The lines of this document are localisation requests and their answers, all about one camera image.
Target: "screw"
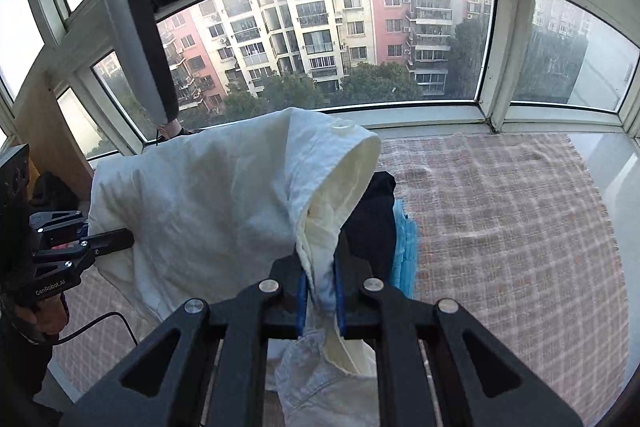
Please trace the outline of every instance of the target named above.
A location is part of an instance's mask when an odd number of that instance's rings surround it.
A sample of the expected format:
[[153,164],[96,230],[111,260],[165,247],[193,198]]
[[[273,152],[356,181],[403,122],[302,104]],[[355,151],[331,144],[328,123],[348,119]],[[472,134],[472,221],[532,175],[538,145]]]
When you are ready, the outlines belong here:
[[443,299],[438,303],[438,309],[442,313],[452,314],[457,312],[459,308],[460,306],[453,299]]
[[274,281],[273,279],[265,279],[258,285],[260,291],[264,293],[273,293],[274,291],[277,291],[279,287],[280,285],[278,284],[278,281]]
[[385,287],[385,283],[383,283],[380,279],[371,277],[364,282],[363,286],[364,289],[370,292],[379,292],[380,290],[382,290],[382,288]]
[[204,302],[202,302],[200,299],[189,299],[184,303],[184,311],[189,314],[200,313],[203,308]]

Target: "human hand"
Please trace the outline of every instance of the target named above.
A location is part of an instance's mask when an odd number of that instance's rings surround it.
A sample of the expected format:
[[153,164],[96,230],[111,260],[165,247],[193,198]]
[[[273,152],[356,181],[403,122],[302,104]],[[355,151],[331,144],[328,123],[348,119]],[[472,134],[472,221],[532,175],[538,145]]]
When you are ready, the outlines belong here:
[[33,324],[40,333],[55,335],[60,333],[69,322],[60,295],[54,295],[44,301],[38,301],[39,310],[33,312],[28,308],[15,307],[18,318]]

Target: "triangular cutout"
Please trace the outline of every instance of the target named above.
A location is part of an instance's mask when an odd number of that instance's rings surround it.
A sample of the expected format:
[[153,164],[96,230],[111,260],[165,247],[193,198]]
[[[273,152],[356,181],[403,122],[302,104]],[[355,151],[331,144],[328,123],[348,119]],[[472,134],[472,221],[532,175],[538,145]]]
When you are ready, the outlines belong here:
[[164,339],[141,357],[140,361],[122,377],[120,383],[145,396],[156,396],[179,340],[180,331],[169,331]]
[[465,331],[462,338],[487,398],[494,398],[520,386],[520,377],[473,333]]

